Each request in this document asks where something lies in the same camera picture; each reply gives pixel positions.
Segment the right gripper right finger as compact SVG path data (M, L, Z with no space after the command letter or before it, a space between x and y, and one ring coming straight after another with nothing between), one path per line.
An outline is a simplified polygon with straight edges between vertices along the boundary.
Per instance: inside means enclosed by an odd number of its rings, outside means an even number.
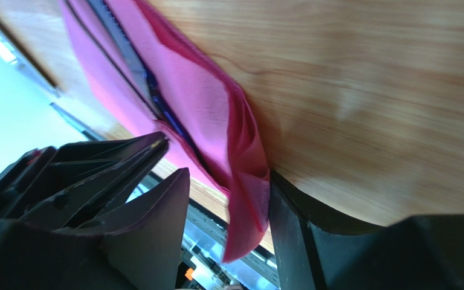
M464 214L382 227L271 172L269 223L282 289L464 289Z

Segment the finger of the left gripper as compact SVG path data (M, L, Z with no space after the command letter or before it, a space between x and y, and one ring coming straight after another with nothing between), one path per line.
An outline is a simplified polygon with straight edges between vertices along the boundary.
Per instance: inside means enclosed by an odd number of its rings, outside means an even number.
M123 205L168 148L154 132L31 150L0 173L0 219L77 227Z

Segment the purple metal knife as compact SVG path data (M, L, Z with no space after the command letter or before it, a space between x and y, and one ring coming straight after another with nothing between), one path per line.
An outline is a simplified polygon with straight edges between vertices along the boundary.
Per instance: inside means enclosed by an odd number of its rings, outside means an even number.
M138 86L141 98L147 103L157 119L168 123L193 149L197 159L203 163L203 157L179 118L165 101L154 73L138 55L132 42L127 37L121 24L109 8L106 1L88 1L100 19L111 39L116 44L132 73L134 83Z

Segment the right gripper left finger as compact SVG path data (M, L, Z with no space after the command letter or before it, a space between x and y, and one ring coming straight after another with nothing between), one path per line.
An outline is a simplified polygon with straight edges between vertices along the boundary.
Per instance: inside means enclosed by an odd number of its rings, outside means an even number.
M76 229L0 219L0 289L174 289L189 187L178 169Z

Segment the pink paper napkin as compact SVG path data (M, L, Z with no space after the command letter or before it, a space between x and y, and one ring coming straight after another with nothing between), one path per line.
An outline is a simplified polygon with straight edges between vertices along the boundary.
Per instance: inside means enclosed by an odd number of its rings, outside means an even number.
M93 96L135 136L170 140L167 159L228 198L222 256L230 263L259 245L268 228L269 168L245 93L227 73L147 1L108 1L163 100L192 144L158 119L138 94L130 69L87 1L59 3L71 47Z

